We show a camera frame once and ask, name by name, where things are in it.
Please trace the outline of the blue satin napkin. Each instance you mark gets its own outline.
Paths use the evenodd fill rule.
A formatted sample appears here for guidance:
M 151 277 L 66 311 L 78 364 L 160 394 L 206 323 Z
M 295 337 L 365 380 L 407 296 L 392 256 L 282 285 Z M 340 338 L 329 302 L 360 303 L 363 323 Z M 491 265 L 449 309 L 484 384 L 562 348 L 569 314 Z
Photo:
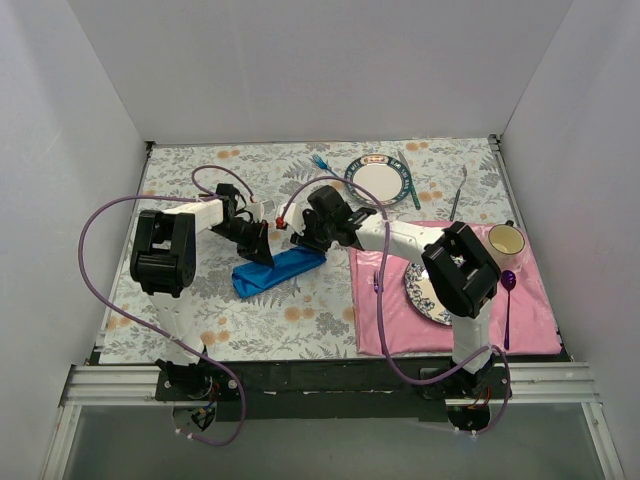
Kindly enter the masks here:
M 242 299 L 263 293 L 326 262 L 326 255 L 297 246 L 273 257 L 274 266 L 247 263 L 233 269 L 232 285 Z

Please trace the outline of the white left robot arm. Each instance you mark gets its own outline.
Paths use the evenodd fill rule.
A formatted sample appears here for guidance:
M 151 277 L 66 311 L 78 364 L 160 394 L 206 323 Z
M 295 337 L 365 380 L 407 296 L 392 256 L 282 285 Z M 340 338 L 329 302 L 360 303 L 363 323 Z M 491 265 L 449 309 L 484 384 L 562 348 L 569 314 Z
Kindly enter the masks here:
M 231 184 L 219 184 L 212 197 L 178 207 L 139 214 L 130 259 L 130 274 L 156 309 L 159 327 L 173 346 L 156 364 L 169 385 L 193 400 L 205 398 L 214 384 L 199 365 L 204 344 L 194 326 L 190 287 L 197 271 L 197 236 L 211 231 L 237 246 L 238 255 L 272 267 L 266 213 L 271 201 L 243 198 Z

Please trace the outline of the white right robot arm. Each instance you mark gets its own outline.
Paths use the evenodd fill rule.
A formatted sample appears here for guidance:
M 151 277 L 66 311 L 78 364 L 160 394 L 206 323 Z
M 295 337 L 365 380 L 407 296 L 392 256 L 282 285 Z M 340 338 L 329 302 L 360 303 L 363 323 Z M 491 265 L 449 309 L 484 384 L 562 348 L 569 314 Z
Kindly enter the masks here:
M 490 342 L 490 303 L 501 271 L 472 228 L 454 222 L 443 229 L 392 221 L 382 206 L 352 209 L 330 185 L 314 190 L 308 208 L 281 205 L 276 226 L 292 228 L 292 243 L 326 252 L 334 243 L 395 256 L 425 268 L 437 299 L 450 313 L 454 347 L 450 367 L 426 379 L 410 378 L 392 358 L 392 370 L 409 384 L 445 395 L 475 397 L 489 384 L 498 347 Z

